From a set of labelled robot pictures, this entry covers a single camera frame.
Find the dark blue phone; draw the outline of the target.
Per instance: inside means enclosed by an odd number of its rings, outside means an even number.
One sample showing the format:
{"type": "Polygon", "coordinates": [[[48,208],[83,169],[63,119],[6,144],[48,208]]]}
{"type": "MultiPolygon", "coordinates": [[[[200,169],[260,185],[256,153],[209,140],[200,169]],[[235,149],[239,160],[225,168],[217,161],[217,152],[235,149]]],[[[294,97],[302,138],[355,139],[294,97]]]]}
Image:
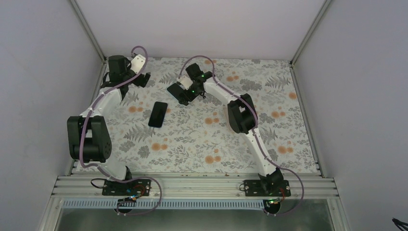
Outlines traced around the dark blue phone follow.
{"type": "Polygon", "coordinates": [[[164,122],[168,104],[164,102],[155,102],[149,118],[148,126],[161,128],[164,122]]]}

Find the beige phone case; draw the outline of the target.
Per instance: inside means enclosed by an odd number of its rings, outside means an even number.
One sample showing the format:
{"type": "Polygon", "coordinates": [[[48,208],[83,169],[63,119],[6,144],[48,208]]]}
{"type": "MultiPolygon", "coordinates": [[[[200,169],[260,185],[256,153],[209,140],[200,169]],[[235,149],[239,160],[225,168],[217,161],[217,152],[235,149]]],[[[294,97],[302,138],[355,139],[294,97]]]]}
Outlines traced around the beige phone case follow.
{"type": "Polygon", "coordinates": [[[226,120],[226,125],[227,125],[228,130],[230,132],[234,132],[233,129],[231,128],[231,126],[230,126],[228,107],[225,106],[225,105],[223,106],[223,112],[224,112],[224,117],[225,117],[225,120],[226,120]]]}

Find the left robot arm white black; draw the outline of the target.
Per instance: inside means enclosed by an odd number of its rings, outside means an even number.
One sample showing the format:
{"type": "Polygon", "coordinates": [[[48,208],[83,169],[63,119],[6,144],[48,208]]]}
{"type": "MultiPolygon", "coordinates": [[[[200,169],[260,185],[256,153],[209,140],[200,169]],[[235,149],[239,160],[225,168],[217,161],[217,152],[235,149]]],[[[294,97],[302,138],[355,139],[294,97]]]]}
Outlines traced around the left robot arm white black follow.
{"type": "Polygon", "coordinates": [[[115,181],[115,189],[122,195],[133,191],[130,170],[111,157],[112,141],[105,121],[126,96],[129,86],[145,87],[150,73],[143,73],[147,58],[134,54],[132,59],[123,55],[108,58],[109,71],[104,74],[98,96],[78,116],[67,120],[69,153],[83,169],[96,168],[108,180],[115,181]]]}

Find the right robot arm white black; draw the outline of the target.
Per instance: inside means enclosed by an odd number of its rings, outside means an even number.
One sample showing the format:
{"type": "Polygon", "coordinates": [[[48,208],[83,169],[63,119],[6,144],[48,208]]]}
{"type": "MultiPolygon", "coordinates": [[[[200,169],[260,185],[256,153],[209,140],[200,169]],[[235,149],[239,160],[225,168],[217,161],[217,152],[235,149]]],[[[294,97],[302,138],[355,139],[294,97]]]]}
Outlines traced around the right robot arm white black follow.
{"type": "Polygon", "coordinates": [[[272,196],[279,192],[283,175],[279,167],[268,159],[268,152],[259,135],[258,116],[251,96],[239,95],[221,83],[214,73],[203,72],[196,63],[189,65],[185,70],[187,74],[174,84],[178,90],[173,96],[178,103],[187,106],[198,96],[204,98],[207,94],[223,103],[227,109],[229,126],[235,133],[242,135],[256,160],[262,193],[272,196]]]}

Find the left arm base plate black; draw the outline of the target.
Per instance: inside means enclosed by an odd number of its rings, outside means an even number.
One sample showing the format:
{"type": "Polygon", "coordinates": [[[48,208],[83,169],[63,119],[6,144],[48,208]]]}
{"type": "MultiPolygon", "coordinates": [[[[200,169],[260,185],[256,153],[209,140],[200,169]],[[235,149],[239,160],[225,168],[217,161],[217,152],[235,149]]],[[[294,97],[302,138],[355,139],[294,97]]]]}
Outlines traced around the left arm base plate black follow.
{"type": "Polygon", "coordinates": [[[102,188],[103,196],[149,196],[151,180],[139,179],[129,183],[106,180],[102,188]]]}

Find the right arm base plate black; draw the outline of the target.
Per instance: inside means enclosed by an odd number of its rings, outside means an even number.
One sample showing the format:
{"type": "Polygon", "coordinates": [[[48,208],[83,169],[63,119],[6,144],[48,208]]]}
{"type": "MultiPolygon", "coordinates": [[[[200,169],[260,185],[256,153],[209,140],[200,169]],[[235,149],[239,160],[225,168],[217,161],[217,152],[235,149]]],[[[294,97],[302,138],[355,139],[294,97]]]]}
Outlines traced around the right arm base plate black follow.
{"type": "Polygon", "coordinates": [[[244,180],[243,191],[247,197],[290,197],[291,187],[287,180],[264,183],[261,180],[244,180]]]}

